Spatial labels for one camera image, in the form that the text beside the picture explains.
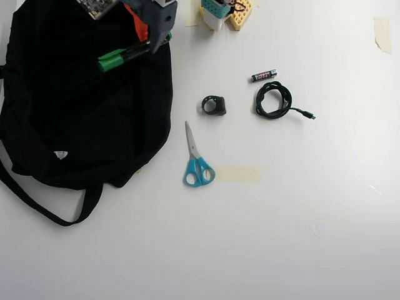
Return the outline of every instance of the cable connector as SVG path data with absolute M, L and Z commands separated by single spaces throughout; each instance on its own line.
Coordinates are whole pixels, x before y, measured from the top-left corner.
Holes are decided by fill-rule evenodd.
M 302 113 L 301 113 L 304 117 L 306 117 L 306 118 L 309 118 L 309 119 L 312 119 L 312 120 L 315 120 L 315 116 L 314 116 L 314 114 L 313 113 L 311 113 L 311 112 L 309 112 L 309 111 L 303 111 Z

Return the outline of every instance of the circuit board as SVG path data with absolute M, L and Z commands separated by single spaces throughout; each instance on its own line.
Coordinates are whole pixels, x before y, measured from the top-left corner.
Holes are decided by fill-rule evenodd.
M 101 19 L 119 0 L 76 0 L 95 20 Z

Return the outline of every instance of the blue scissors handle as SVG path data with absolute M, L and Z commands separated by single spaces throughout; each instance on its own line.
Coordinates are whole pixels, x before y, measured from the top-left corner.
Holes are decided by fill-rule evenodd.
M 211 175 L 211 178 L 207 180 L 207 178 L 205 177 L 204 173 L 209 172 Z M 194 176 L 194 183 L 190 183 L 188 181 L 188 176 L 192 174 Z M 198 186 L 204 186 L 206 184 L 209 184 L 211 182 L 213 182 L 215 179 L 215 171 L 214 169 L 208 164 L 206 163 L 206 161 L 202 158 L 199 157 L 197 159 L 191 158 L 189 160 L 189 163 L 187 164 L 187 170 L 185 173 L 185 177 L 184 177 L 184 182 L 188 185 L 188 186 L 192 186 L 192 187 L 198 187 Z

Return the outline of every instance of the scissors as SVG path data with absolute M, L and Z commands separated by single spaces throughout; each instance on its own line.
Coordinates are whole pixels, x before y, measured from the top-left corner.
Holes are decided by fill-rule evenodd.
M 190 160 L 187 164 L 187 169 L 185 177 L 183 179 L 184 183 L 188 186 L 196 188 L 198 186 L 204 186 L 206 184 L 212 183 L 215 179 L 215 171 L 208 163 L 201 157 L 199 151 L 194 143 L 193 133 L 190 129 L 189 122 L 185 122 L 186 128 L 186 139 L 187 146 L 189 147 Z M 188 176 L 192 174 L 194 176 L 194 183 L 188 181 Z

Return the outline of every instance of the orange part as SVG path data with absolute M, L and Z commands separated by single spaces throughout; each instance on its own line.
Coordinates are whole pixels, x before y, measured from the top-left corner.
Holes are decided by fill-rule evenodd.
M 133 21 L 135 23 L 136 34 L 139 37 L 141 42 L 147 41 L 149 39 L 149 26 L 144 23 L 140 18 L 133 12 L 131 7 L 125 4 L 125 8 L 129 11 L 133 16 Z

